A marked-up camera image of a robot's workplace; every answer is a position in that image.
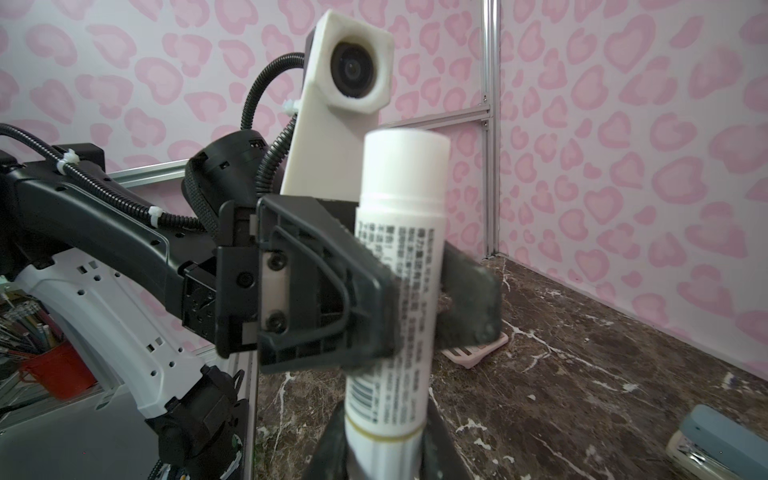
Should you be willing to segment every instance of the yellow band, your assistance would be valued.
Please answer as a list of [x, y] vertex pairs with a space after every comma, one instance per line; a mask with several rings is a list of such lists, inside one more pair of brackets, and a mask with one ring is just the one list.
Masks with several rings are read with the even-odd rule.
[[424, 430], [424, 427], [426, 426], [427, 422], [424, 421], [416, 430], [413, 432], [407, 433], [405, 435], [400, 435], [397, 437], [385, 437], [382, 435], [375, 435], [371, 432], [366, 432], [362, 429], [360, 425], [357, 425], [350, 417], [349, 415], [344, 413], [344, 416], [347, 420], [349, 420], [349, 424], [362, 436], [373, 440], [374, 442], [386, 442], [386, 443], [400, 443], [400, 442], [407, 442], [408, 440], [412, 439], [413, 437], [417, 436]]

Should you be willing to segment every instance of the vertical metal post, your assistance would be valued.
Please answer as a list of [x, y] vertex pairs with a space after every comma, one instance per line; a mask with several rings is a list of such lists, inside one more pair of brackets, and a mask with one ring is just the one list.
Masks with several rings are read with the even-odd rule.
[[499, 92], [499, 29], [500, 18], [498, 0], [483, 0], [482, 3], [482, 32], [483, 32], [483, 94], [490, 105], [491, 117], [483, 123], [483, 194], [485, 195], [485, 255], [491, 256], [498, 252], [498, 196], [499, 196], [499, 138], [500, 121]]

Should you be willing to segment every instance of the label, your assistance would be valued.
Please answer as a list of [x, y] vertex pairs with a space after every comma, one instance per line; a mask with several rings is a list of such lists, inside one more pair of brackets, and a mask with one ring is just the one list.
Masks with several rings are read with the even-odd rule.
[[401, 221], [387, 222], [381, 214], [375, 217], [378, 221], [368, 221], [364, 212], [358, 212], [356, 236], [401, 280], [402, 348], [393, 358], [347, 377], [346, 411], [371, 433], [407, 435], [426, 418], [445, 221], [429, 217], [403, 221], [392, 215]]

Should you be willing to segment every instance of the white tube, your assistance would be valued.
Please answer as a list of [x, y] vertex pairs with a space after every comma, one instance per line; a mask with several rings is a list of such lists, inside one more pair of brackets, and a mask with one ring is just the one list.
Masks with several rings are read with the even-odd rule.
[[418, 476], [445, 241], [451, 141], [393, 128], [366, 135], [356, 236], [397, 276], [402, 348], [346, 380], [352, 480]]

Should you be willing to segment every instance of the camera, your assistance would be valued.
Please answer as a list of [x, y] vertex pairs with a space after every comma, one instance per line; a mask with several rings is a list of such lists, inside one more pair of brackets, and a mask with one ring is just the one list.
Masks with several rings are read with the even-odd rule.
[[327, 11], [310, 32], [283, 195], [358, 201], [362, 143], [390, 99], [391, 33]]

